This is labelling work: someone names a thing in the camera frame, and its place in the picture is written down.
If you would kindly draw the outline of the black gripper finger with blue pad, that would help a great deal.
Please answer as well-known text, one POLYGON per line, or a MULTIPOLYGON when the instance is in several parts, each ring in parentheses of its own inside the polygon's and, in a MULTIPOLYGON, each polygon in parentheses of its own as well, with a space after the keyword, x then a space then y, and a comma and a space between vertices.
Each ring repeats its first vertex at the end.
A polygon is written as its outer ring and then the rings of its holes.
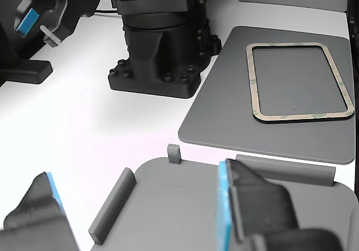
POLYGON ((5 217, 1 250, 79 250, 50 172, 36 176, 5 217))
POLYGON ((329 230, 302 229, 288 190, 240 161, 218 167, 217 250, 342 250, 329 230))

